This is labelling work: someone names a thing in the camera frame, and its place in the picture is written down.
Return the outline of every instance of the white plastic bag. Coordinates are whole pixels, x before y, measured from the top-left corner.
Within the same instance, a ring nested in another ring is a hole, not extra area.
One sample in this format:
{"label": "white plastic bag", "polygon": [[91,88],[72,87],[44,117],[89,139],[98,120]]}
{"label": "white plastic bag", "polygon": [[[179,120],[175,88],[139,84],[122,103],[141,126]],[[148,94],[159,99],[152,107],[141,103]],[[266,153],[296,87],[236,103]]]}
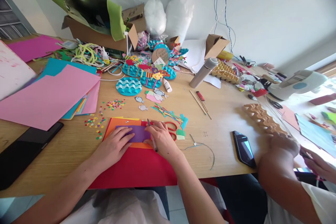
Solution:
{"label": "white plastic bag", "polygon": [[194,13],[194,4],[190,0],[171,0],[166,9],[167,25],[165,33],[168,39],[175,36],[180,36],[182,44],[192,16]]}
{"label": "white plastic bag", "polygon": [[147,32],[151,36],[159,36],[166,29],[166,14],[160,0],[148,0],[144,8]]}

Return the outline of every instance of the wooden skewer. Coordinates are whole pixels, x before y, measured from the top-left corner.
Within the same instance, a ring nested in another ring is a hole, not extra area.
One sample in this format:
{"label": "wooden skewer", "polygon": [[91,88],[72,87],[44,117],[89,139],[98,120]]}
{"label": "wooden skewer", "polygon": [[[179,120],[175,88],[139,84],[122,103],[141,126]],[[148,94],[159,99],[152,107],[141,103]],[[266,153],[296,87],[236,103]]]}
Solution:
{"label": "wooden skewer", "polygon": [[194,94],[192,93],[192,91],[189,90],[189,92],[194,97],[195,101],[198,103],[199,107],[203,110],[204,114],[206,115],[207,114],[206,111],[204,110],[204,108],[202,107],[202,105],[198,102],[198,100],[196,99],[196,97],[194,96]]}
{"label": "wooden skewer", "polygon": [[199,101],[202,103],[202,105],[203,105],[203,107],[204,107],[205,111],[208,113],[208,116],[209,116],[209,117],[210,117],[210,119],[212,120],[212,118],[211,118],[211,116],[210,116],[210,114],[209,114],[209,111],[207,110],[207,108],[206,108],[206,106],[205,106],[204,102],[201,100],[201,98],[200,98],[199,96],[197,96],[197,97],[198,97]]}

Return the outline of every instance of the cardboard box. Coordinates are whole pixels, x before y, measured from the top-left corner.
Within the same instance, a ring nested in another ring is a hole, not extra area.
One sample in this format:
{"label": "cardboard box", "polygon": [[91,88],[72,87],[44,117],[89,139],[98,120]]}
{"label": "cardboard box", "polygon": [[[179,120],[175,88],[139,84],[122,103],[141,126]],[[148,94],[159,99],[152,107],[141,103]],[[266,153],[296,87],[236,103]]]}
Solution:
{"label": "cardboard box", "polygon": [[205,58],[216,58],[218,54],[230,43],[222,36],[209,34],[205,45]]}
{"label": "cardboard box", "polygon": [[[138,43],[138,34],[135,29],[135,25],[132,23],[127,23],[126,25],[129,28],[128,32],[128,47],[133,46],[133,49],[136,48]],[[99,46],[104,46],[112,48],[119,51],[127,52],[127,41],[126,38],[114,41],[112,36],[99,33],[90,27],[72,19],[69,16],[64,17],[62,29],[69,27],[74,39],[80,39],[88,43],[97,44]]]}
{"label": "cardboard box", "polygon": [[[172,50],[173,49],[173,43],[174,44],[178,44],[180,42],[180,37],[179,36],[176,36],[176,37],[172,37],[170,39],[168,39],[168,41],[166,42],[166,45],[168,46],[169,50]],[[177,51],[180,51],[181,50],[181,46],[177,46],[176,47],[176,50]]]}
{"label": "cardboard box", "polygon": [[128,8],[121,12],[123,21],[126,22],[127,18],[129,18],[129,22],[135,25],[137,32],[142,32],[147,29],[146,19],[145,19],[144,10],[143,10],[144,7],[145,7],[145,4],[142,3],[138,6],[135,6],[133,8]]}

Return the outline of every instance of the purple paper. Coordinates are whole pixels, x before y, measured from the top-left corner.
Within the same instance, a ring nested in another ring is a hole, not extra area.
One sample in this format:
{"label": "purple paper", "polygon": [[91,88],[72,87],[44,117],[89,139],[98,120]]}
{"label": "purple paper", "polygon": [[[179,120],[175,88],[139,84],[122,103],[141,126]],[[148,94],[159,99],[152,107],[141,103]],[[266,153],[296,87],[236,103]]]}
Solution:
{"label": "purple paper", "polygon": [[46,35],[41,35],[29,40],[9,44],[8,47],[24,62],[28,62],[32,59],[49,55],[49,52],[62,48],[60,45],[56,45],[55,43],[63,42]]}
{"label": "purple paper", "polygon": [[[121,126],[116,126],[115,128],[119,128],[119,127],[125,127],[127,125],[121,125]],[[130,125],[130,128],[132,128],[132,130],[130,132],[128,132],[126,135],[132,134],[134,133],[134,137],[128,141],[128,142],[143,142],[146,139],[150,139],[151,138],[151,134],[147,131],[145,131],[145,126],[136,126],[136,125]]]}

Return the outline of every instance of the red-handled scissors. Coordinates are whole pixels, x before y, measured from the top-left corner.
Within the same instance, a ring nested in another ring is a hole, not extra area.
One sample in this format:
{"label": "red-handled scissors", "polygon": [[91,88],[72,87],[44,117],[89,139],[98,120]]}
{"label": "red-handled scissors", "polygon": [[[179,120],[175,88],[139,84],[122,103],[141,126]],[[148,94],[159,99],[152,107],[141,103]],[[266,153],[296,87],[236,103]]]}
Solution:
{"label": "red-handled scissors", "polygon": [[[167,127],[168,127],[169,134],[171,135],[172,139],[173,139],[174,141],[176,141],[176,139],[177,139],[176,134],[175,134],[174,132],[170,132],[170,131],[175,131],[175,132],[177,131],[177,126],[176,126],[176,124],[173,123],[173,122],[165,122],[165,124],[166,124]],[[170,128],[170,127],[168,126],[168,124],[173,124],[175,128]]]}

